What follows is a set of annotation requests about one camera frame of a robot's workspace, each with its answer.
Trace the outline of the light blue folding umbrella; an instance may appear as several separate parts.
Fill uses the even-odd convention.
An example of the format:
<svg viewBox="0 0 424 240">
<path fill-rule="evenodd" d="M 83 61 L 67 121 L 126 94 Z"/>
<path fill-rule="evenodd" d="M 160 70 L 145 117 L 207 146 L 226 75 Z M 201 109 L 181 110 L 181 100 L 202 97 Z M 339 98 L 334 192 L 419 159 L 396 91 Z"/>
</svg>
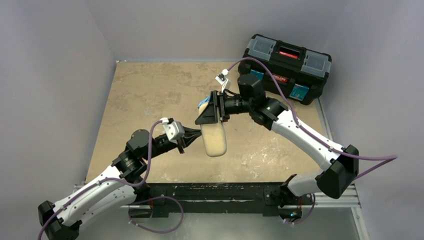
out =
<svg viewBox="0 0 424 240">
<path fill-rule="evenodd" d="M 198 104 L 197 108 L 198 108 L 199 111 L 202 111 L 208 105 L 210 98 L 211 97 L 208 96 Z"/>
</svg>

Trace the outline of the white glasses case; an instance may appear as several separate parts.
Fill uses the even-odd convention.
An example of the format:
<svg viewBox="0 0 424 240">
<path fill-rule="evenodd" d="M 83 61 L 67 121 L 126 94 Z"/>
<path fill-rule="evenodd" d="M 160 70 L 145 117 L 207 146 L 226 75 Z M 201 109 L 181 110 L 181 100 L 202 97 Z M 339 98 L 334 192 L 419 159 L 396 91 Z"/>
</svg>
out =
<svg viewBox="0 0 424 240">
<path fill-rule="evenodd" d="M 227 152 L 226 133 L 219 111 L 217 116 L 217 123 L 200 125 L 205 153 L 211 158 L 221 157 Z"/>
</svg>

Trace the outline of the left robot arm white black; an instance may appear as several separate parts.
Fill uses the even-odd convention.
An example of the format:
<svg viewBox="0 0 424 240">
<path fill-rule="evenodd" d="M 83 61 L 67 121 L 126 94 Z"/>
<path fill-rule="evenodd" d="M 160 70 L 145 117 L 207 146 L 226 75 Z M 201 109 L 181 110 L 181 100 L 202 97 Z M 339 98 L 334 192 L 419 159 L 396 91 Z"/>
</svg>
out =
<svg viewBox="0 0 424 240">
<path fill-rule="evenodd" d="M 69 196 L 38 206 L 41 231 L 37 238 L 75 240 L 83 227 L 108 210 L 148 200 L 151 188 L 141 176 L 148 172 L 148 154 L 157 157 L 173 149 L 182 154 L 201 135 L 199 129 L 183 127 L 178 140 L 169 140 L 166 134 L 153 138 L 146 129 L 136 130 L 124 151 L 100 175 Z"/>
</svg>

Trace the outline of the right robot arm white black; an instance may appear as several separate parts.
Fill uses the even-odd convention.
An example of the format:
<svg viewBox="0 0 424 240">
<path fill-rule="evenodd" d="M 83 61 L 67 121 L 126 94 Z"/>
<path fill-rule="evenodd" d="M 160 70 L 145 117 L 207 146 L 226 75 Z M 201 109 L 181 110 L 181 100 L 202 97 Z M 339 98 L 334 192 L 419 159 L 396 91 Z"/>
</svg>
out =
<svg viewBox="0 0 424 240">
<path fill-rule="evenodd" d="M 201 127 L 206 154 L 210 157 L 224 155 L 227 143 L 223 123 L 230 115 L 247 113 L 258 125 L 295 144 L 321 169 L 309 175 L 290 176 L 281 185 L 284 195 L 300 197 L 321 192 L 339 199 L 358 175 L 358 149 L 335 143 L 303 123 L 281 101 L 267 97 L 262 82 L 255 75 L 241 75 L 237 85 L 239 93 L 213 90 L 208 102 L 199 107 L 194 123 Z"/>
</svg>

